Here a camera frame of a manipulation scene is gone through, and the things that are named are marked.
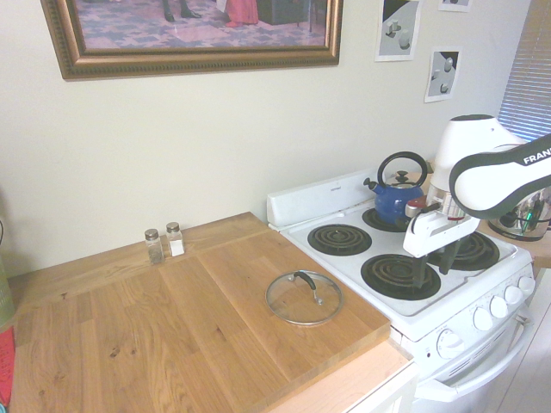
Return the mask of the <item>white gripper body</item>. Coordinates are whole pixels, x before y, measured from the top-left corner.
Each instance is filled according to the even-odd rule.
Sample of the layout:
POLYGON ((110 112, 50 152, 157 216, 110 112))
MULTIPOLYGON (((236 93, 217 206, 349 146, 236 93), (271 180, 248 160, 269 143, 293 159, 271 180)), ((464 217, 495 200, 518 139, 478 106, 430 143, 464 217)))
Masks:
POLYGON ((403 248, 419 258, 439 250, 473 233, 479 220, 471 216, 450 219, 438 211, 421 213, 411 220, 403 242, 403 248))

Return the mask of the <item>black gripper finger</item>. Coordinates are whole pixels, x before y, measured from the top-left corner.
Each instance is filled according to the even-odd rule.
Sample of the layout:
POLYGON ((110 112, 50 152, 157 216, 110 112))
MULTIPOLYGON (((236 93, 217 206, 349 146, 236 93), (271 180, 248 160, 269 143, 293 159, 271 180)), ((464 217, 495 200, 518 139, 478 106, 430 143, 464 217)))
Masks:
POLYGON ((460 239, 444 247, 444 251, 439 264, 439 272, 441 274, 447 274, 450 271, 454 261, 457 258, 457 255, 465 249, 466 244, 468 244, 468 236, 461 237, 460 239))
POLYGON ((413 286, 421 289, 430 283, 431 275, 427 271, 428 255, 413 259, 413 286))

